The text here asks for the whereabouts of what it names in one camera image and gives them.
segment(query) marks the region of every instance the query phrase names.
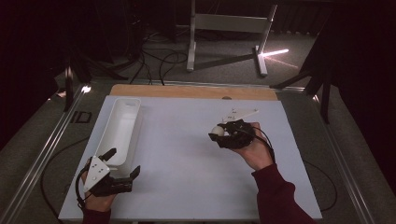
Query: person's left hand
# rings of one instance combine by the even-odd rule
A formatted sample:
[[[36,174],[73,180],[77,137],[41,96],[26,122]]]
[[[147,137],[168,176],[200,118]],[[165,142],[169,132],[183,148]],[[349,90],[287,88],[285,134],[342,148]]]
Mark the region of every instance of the person's left hand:
[[[81,175],[82,182],[85,183],[87,179],[88,171]],[[89,191],[85,193],[85,208],[98,212],[108,212],[111,209],[114,199],[117,194],[112,194],[104,197],[96,197]]]

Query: stand leg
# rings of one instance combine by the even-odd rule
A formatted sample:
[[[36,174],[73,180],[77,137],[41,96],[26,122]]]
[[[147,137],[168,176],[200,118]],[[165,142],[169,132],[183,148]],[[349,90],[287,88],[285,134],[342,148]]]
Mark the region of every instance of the stand leg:
[[[329,101],[330,101],[330,86],[332,85],[332,72],[327,71],[323,81],[323,91],[320,103],[320,115],[326,123],[329,123]]]
[[[266,77],[268,75],[267,67],[265,65],[265,60],[264,60],[264,57],[261,56],[261,54],[264,49],[265,42],[267,41],[268,35],[270,34],[270,31],[271,31],[271,24],[274,20],[276,7],[277,7],[277,5],[271,6],[270,13],[267,17],[267,23],[265,23],[265,27],[262,32],[262,42],[260,42],[260,45],[258,47],[256,47],[257,62],[259,63],[260,75],[262,77]]]
[[[65,75],[65,88],[66,88],[66,103],[64,105],[64,112],[69,110],[71,104],[74,101],[74,93],[73,93],[73,72],[70,64],[70,58],[66,60],[65,63],[66,70],[64,71]]]
[[[189,55],[187,59],[187,71],[192,72],[194,70],[195,61],[195,0],[191,0],[191,25],[190,25],[190,47]]]

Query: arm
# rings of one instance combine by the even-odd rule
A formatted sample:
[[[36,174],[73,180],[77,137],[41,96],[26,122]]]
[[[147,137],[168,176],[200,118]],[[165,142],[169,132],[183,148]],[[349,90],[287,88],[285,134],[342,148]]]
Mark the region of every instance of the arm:
[[[259,131],[260,124],[252,123],[255,133],[265,139]],[[259,188],[257,204],[260,221],[276,224],[303,224],[315,221],[294,201],[295,186],[283,179],[273,163],[267,146],[258,139],[240,149],[234,149],[255,170],[252,174]]]
[[[276,164],[252,174],[259,188],[257,205],[261,223],[316,223],[295,201],[295,187],[283,179]]]

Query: white container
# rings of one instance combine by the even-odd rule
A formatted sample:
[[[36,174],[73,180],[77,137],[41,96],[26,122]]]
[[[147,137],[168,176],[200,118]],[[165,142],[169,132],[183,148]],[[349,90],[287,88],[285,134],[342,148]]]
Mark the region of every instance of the white container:
[[[139,109],[139,99],[126,97],[118,98],[111,109],[95,155],[101,156],[113,147],[117,149],[117,153],[105,161],[113,177],[128,177],[133,170],[132,160],[142,121]]]

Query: table leg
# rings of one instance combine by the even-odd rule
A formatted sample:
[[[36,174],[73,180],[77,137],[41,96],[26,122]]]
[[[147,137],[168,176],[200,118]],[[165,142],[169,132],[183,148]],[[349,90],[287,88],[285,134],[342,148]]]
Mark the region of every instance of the table leg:
[[[260,68],[260,75],[263,77],[266,77],[268,75],[267,72],[267,67],[265,66],[265,60],[264,57],[262,57],[262,51],[264,49],[265,46],[265,42],[267,41],[267,37],[270,33],[271,30],[271,24],[274,20],[274,16],[275,16],[275,12],[276,12],[276,7],[277,5],[272,5],[271,6],[271,10],[270,13],[267,17],[267,23],[265,23],[265,27],[264,30],[262,32],[262,42],[260,43],[260,45],[258,47],[256,47],[256,56],[257,56],[257,62],[259,64],[259,68]]]

